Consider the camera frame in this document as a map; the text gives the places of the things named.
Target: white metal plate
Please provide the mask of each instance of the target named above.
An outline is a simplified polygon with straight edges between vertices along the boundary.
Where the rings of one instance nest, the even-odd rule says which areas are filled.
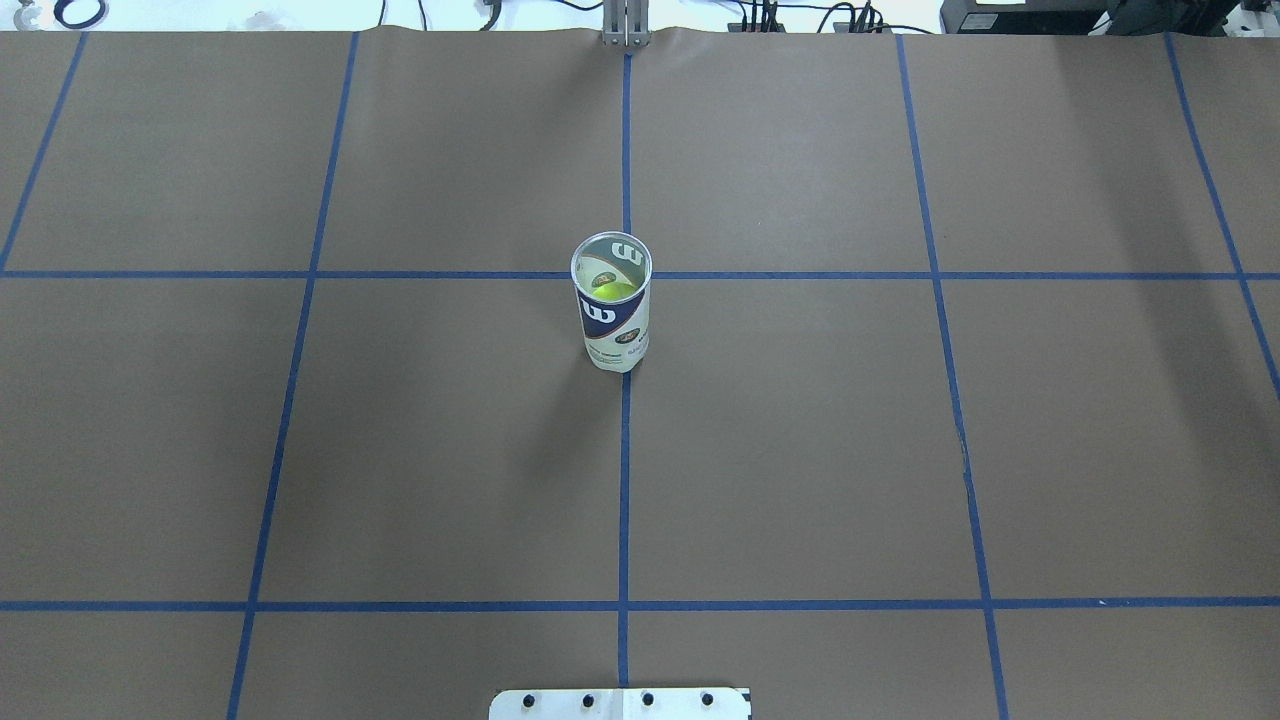
[[[750,720],[751,691],[632,688],[504,691],[489,720]]]

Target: white bracket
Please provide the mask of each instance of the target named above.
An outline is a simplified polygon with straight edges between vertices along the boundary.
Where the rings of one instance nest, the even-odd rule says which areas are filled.
[[[605,45],[643,47],[649,35],[649,0],[604,0]]]
[[[751,691],[634,688],[506,691],[489,720],[751,720]]]

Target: tennis ball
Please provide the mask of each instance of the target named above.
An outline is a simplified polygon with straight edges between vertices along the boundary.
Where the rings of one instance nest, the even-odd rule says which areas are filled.
[[[593,287],[591,295],[599,300],[605,300],[612,302],[616,300],[622,300],[623,297],[627,297],[630,295],[635,295],[635,291],[636,286],[627,282],[617,281],[602,284],[600,287]]]

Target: horizontal blue line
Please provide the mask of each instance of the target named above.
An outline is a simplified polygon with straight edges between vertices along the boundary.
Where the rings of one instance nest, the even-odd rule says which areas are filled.
[[[582,601],[297,601],[259,602],[257,612],[813,612],[865,610],[983,610],[979,598],[937,600],[613,600]],[[992,598],[995,610],[1124,607],[1280,607],[1280,596],[1151,596]],[[128,600],[6,600],[0,612],[244,612],[244,602]]]
[[[0,270],[0,278],[13,279],[306,279],[307,270]],[[567,281],[567,272],[524,270],[317,270],[320,279],[480,279],[480,281]],[[659,281],[928,281],[920,270],[666,270],[653,274]],[[1235,273],[1076,273],[946,270],[943,281],[1239,281]],[[1280,273],[1244,273],[1249,281],[1280,281]]]
[[[992,600],[996,610],[1069,610],[1103,607],[1280,607],[1280,596],[1204,597],[1053,597]]]
[[[0,612],[244,612],[244,603],[163,600],[0,600]]]

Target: vertical blue line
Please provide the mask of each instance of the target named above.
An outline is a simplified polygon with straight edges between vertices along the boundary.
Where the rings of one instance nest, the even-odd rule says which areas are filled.
[[[27,202],[31,192],[36,190],[36,178],[40,177],[40,167],[45,164],[45,152],[49,151],[49,142],[54,138],[54,128],[58,127],[58,118],[63,114],[63,105],[67,104],[67,95],[72,90],[72,81],[76,79],[76,69],[79,68],[81,55],[84,54],[84,44],[88,42],[88,33],[79,33],[76,42],[76,53],[72,63],[67,67],[67,76],[63,78],[63,88],[58,92],[58,101],[54,102],[54,111],[49,114],[49,124],[45,126],[45,136],[40,138],[40,147],[36,150],[36,159],[31,163],[31,172],[27,173],[27,184],[22,187],[22,196],[18,199],[18,209],[13,213],[13,222],[9,223],[9,234],[4,240],[4,249],[0,250],[0,270],[4,270],[13,252],[13,243],[18,240],[18,228],[22,227],[22,217],[27,213]]]
[[[622,452],[618,466],[618,687],[630,683],[628,603],[631,602],[631,373],[622,374]]]
[[[1192,138],[1192,147],[1196,150],[1196,161],[1199,163],[1201,174],[1204,176],[1204,187],[1208,188],[1208,197],[1213,202],[1213,214],[1217,215],[1217,227],[1222,231],[1222,240],[1226,241],[1226,252],[1231,256],[1231,266],[1235,269],[1236,279],[1240,283],[1240,293],[1244,295],[1244,306],[1249,310],[1249,320],[1253,323],[1253,334],[1258,337],[1262,347],[1262,360],[1267,364],[1267,373],[1271,374],[1271,387],[1276,398],[1280,400],[1280,373],[1276,372],[1275,356],[1271,354],[1271,343],[1267,342],[1267,333],[1262,328],[1262,319],[1258,318],[1258,309],[1253,304],[1253,292],[1249,290],[1249,281],[1244,277],[1244,263],[1240,261],[1240,252],[1235,247],[1235,238],[1231,236],[1231,225],[1226,222],[1226,211],[1222,210],[1222,200],[1217,193],[1217,184],[1213,182],[1213,173],[1208,169],[1208,159],[1204,158],[1204,149],[1199,142],[1199,133],[1196,131],[1196,119],[1192,117],[1192,105],[1187,100],[1187,86],[1183,85],[1183,70],[1178,64],[1178,53],[1174,50],[1174,36],[1165,33],[1165,51],[1169,53],[1169,67],[1174,72],[1174,86],[1178,88],[1178,101],[1183,106],[1183,119],[1187,120],[1187,132]]]
[[[911,100],[911,78],[906,67],[906,47],[902,36],[895,36],[897,42],[897,65],[902,76],[902,101],[906,106],[906,128],[911,138],[911,163],[915,165],[915,191],[920,199],[920,219],[924,223],[924,245],[929,254],[929,274],[933,277],[933,304],[938,313],[938,331],[942,334],[942,359],[947,369],[947,387],[951,392],[951,416],[960,441],[960,456],[964,461],[964,487],[969,505],[969,533],[973,538],[974,564],[978,568],[978,589],[982,592],[983,620],[987,625],[987,651],[991,653],[991,675],[996,689],[996,710],[1001,720],[1009,720],[1009,702],[1005,696],[1005,670],[1000,661],[1000,638],[996,632],[996,611],[991,603],[991,580],[987,575],[987,551],[982,542],[982,523],[978,518],[978,493],[973,484],[973,465],[969,461],[969,438],[965,433],[964,407],[960,404],[960,383],[956,380],[955,356],[951,352],[951,327],[947,323],[947,306],[942,295],[942,275],[938,270],[938,252],[933,242],[933,214],[929,210],[929,193],[924,184],[924,163],[920,160],[920,137],[915,128],[915,102]]]
[[[631,232],[631,54],[622,58],[622,232]]]
[[[244,687],[244,670],[248,666],[248,650],[253,639],[253,620],[257,615],[257,598],[262,587],[262,566],[266,564],[266,546],[271,537],[271,518],[275,514],[275,497],[280,487],[280,470],[284,466],[284,445],[289,437],[289,420],[293,415],[293,396],[298,387],[298,368],[302,365],[302,350],[307,338],[307,325],[311,319],[311,297],[315,293],[316,270],[320,266],[320,249],[324,243],[325,222],[329,214],[329,199],[333,193],[333,177],[338,170],[338,152],[342,149],[342,128],[347,117],[347,100],[351,97],[351,78],[356,69],[356,50],[360,47],[360,33],[351,33],[351,46],[347,50],[347,70],[342,81],[342,97],[338,101],[338,119],[333,128],[333,142],[329,147],[329,167],[325,170],[324,191],[320,196],[320,211],[316,217],[315,238],[311,242],[311,265],[307,272],[307,286],[302,292],[302,310],[298,314],[298,328],[293,337],[293,356],[289,360],[289,379],[284,388],[284,405],[280,409],[280,427],[275,436],[275,454],[271,459],[271,478],[266,486],[266,502],[262,506],[262,524],[257,532],[257,551],[253,555],[253,575],[250,579],[248,603],[244,609],[244,624],[241,628],[239,651],[236,653],[236,674],[232,676],[230,698],[227,702],[227,720],[234,720],[239,712],[241,691]]]

